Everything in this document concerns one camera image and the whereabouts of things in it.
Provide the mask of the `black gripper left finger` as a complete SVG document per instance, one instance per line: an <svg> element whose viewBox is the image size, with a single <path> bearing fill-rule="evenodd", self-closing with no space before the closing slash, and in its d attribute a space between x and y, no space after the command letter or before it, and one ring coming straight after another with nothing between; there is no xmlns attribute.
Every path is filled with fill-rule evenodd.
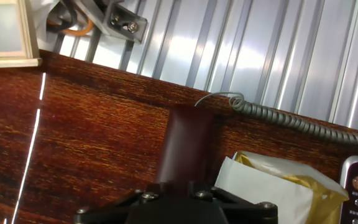
<svg viewBox="0 0 358 224"><path fill-rule="evenodd" d="M144 190L130 191L121 198L101 207L80 208L75 213L75 223L125 223L133 208L164 198L172 187L172 182L152 183L147 185Z"/></svg>

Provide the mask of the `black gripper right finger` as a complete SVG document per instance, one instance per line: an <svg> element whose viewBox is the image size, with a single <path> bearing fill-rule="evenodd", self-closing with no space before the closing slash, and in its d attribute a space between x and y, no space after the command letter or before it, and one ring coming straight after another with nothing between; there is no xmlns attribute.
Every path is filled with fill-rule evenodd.
<svg viewBox="0 0 358 224"><path fill-rule="evenodd" d="M188 196L216 205L228 223L278 223L278 207L272 202L251 203L219 187L190 182Z"/></svg>

